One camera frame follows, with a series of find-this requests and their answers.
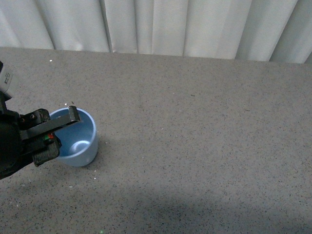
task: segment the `gray countertop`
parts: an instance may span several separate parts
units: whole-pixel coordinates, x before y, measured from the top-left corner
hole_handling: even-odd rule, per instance
[[[312,233],[312,66],[1,48],[26,114],[95,119],[88,166],[0,181],[0,232]]]

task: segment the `cup rim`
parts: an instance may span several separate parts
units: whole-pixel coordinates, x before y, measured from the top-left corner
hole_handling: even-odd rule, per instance
[[[50,116],[51,116],[51,115],[54,115],[54,114],[57,114],[58,112],[63,111],[63,110],[68,110],[68,107],[61,108],[61,109],[58,109],[58,110],[56,110],[56,111],[53,111],[53,112],[50,114]],[[83,154],[85,151],[87,151],[87,150],[91,147],[91,145],[92,145],[93,142],[95,141],[95,138],[96,138],[96,135],[97,135],[96,123],[95,123],[94,119],[92,118],[92,116],[91,116],[88,112],[86,112],[85,110],[83,110],[83,109],[77,108],[77,110],[78,110],[78,111],[81,111],[81,112],[83,112],[83,113],[85,113],[85,114],[88,116],[88,118],[91,120],[91,122],[92,122],[93,131],[92,131],[91,144],[89,144],[86,148],[84,148],[83,150],[81,150],[81,151],[79,151],[79,152],[77,152],[77,153],[75,153],[75,154],[73,154],[73,155],[58,156],[58,157],[61,158],[61,159],[68,159],[68,158],[72,158],[72,157],[77,157],[77,156]]]

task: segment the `curtain fold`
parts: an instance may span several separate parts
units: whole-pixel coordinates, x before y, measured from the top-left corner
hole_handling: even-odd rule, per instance
[[[0,0],[0,46],[312,63],[311,0]]]

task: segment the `blue cup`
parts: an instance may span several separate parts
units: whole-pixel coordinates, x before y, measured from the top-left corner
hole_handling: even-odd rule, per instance
[[[69,166],[82,167],[95,158],[98,151],[96,123],[89,113],[77,108],[80,121],[55,132],[62,147],[57,157]],[[68,108],[62,108],[50,114],[51,119],[68,114]]]

